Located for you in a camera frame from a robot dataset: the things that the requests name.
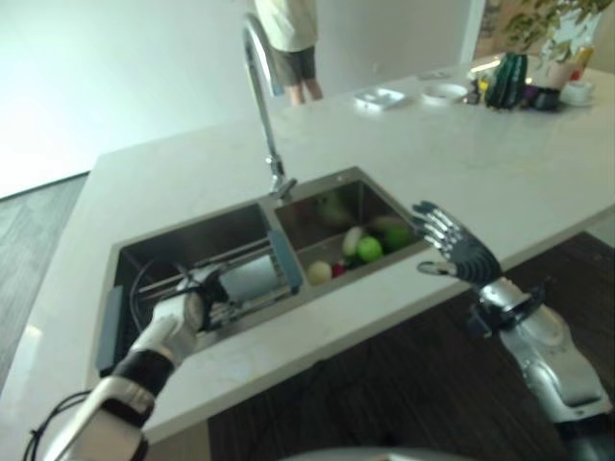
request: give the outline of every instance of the robotic arm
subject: robotic arm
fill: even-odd
[[[414,211],[411,224],[446,259],[423,262],[419,270],[473,286],[480,304],[471,309],[470,330],[483,336],[499,333],[572,459],[615,459],[613,406],[564,320],[544,305],[541,290],[524,293],[504,278],[496,257],[438,206],[423,202]],[[219,276],[213,270],[198,283],[186,280],[175,296],[158,303],[152,322],[56,437],[45,461],[144,459],[148,445],[141,428],[167,379],[194,352],[197,333],[208,327],[212,304],[220,301]],[[353,451],[347,458],[341,451],[322,452],[297,459],[363,459],[358,455],[373,459],[376,452]],[[398,457],[460,459],[423,452]]]
[[[148,445],[141,428],[166,380],[193,353],[205,312],[195,289],[161,301],[126,357],[56,437],[45,461],[144,459]]]
[[[470,330],[499,333],[572,459],[615,459],[613,406],[566,322],[544,305],[543,291],[524,293],[504,278],[496,257],[443,209],[422,202],[414,212],[413,227],[447,260],[423,262],[419,271],[473,286],[480,304],[471,309]]]

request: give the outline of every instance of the person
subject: person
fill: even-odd
[[[316,0],[256,0],[258,17],[269,38],[280,83],[293,106],[323,97],[314,59],[318,39]]]

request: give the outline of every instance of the shorts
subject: shorts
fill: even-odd
[[[296,86],[303,80],[316,78],[315,47],[302,51],[280,51],[271,48],[282,86]]]

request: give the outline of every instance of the person's leg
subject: person's leg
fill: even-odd
[[[284,90],[288,97],[290,97],[291,106],[300,106],[306,103],[304,89],[301,85],[285,86]]]
[[[280,85],[290,98],[292,106],[299,106],[306,101],[301,85],[301,64],[297,53],[288,53],[272,48],[273,58],[278,71]]]
[[[323,99],[323,90],[316,80],[316,48],[314,46],[301,52],[301,78],[311,99]]]
[[[311,95],[311,99],[314,101],[323,99],[323,90],[316,79],[304,80],[304,84],[306,85],[307,91],[309,91],[309,94]]]

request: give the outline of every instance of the kitchen island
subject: kitchen island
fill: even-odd
[[[463,82],[468,67],[453,69]],[[299,182],[358,166],[402,206],[428,199],[465,222],[505,268],[615,209],[615,77],[588,71],[590,108],[498,113],[422,105],[428,82],[387,84],[410,96],[372,114],[350,95],[272,117],[287,173]],[[0,400],[3,459],[64,396],[96,381],[94,355],[118,250],[127,242],[263,195],[266,147],[255,120],[102,156],[41,286]],[[464,289],[427,277],[429,250],[190,357],[146,426],[161,440],[430,308]],[[56,426],[51,427],[50,436]]]

